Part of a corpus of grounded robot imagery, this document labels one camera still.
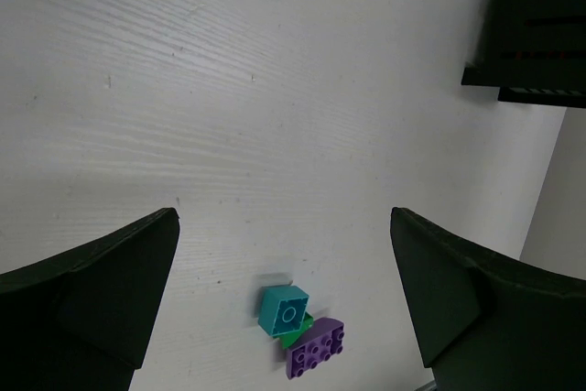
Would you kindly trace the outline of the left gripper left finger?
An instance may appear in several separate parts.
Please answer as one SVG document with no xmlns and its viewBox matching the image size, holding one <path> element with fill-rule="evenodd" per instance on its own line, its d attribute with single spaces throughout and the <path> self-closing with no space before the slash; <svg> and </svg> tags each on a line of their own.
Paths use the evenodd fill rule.
<svg viewBox="0 0 586 391">
<path fill-rule="evenodd" d="M 2 274 L 2 389 L 128 389 L 178 242 L 179 215 L 163 208 Z"/>
</svg>

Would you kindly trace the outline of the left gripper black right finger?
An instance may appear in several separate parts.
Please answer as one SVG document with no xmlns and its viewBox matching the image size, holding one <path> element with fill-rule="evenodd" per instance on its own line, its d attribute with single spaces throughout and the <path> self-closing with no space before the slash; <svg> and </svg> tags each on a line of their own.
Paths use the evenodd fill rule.
<svg viewBox="0 0 586 391">
<path fill-rule="evenodd" d="M 440 390 L 582 390 L 585 283 L 395 207 L 390 238 L 418 348 Z"/>
</svg>

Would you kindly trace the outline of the purple lego plate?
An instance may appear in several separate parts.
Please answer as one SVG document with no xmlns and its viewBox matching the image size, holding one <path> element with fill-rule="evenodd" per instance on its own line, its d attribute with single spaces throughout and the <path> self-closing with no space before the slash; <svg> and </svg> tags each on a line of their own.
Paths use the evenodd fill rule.
<svg viewBox="0 0 586 391">
<path fill-rule="evenodd" d="M 332 356 L 341 354 L 345 337 L 341 320 L 324 317 L 313 325 L 286 350 L 286 375 L 288 380 L 302 377 Z"/>
</svg>

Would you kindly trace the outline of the small green lego piece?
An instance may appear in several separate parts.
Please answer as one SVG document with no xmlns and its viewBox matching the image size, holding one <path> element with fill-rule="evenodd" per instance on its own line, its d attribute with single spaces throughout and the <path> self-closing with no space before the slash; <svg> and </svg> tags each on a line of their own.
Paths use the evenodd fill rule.
<svg viewBox="0 0 586 391">
<path fill-rule="evenodd" d="M 310 329 L 314 324 L 314 318 L 308 313 L 305 312 L 303 321 L 301 323 L 301 327 L 297 331 L 289 332 L 278 337 L 281 348 L 286 350 L 291 345 L 293 345 L 308 329 Z"/>
</svg>

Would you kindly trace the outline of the teal square lego piece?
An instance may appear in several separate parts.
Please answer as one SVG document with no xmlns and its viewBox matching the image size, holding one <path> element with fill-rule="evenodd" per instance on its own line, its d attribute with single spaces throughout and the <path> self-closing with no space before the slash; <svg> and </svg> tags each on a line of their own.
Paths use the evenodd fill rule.
<svg viewBox="0 0 586 391">
<path fill-rule="evenodd" d="M 279 337 L 301 329 L 309 295 L 293 285 L 273 286 L 264 290 L 258 325 L 270 337 Z"/>
</svg>

